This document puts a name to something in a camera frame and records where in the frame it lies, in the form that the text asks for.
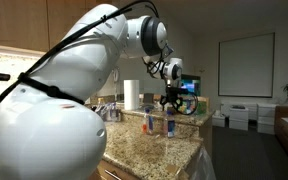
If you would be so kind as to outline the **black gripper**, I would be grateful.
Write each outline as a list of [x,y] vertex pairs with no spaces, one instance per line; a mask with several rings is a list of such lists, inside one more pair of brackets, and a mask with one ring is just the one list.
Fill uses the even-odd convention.
[[181,94],[187,94],[188,90],[182,88],[180,80],[166,80],[165,81],[165,95],[162,95],[159,103],[165,106],[170,103],[174,108],[179,108],[183,105],[183,98]]

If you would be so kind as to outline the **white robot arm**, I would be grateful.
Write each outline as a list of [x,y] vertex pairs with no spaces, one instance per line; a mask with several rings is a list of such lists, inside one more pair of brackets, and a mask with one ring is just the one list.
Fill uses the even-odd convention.
[[0,95],[0,180],[88,180],[106,148],[86,100],[121,57],[150,58],[157,78],[181,75],[158,13],[127,18],[131,5],[100,4]]

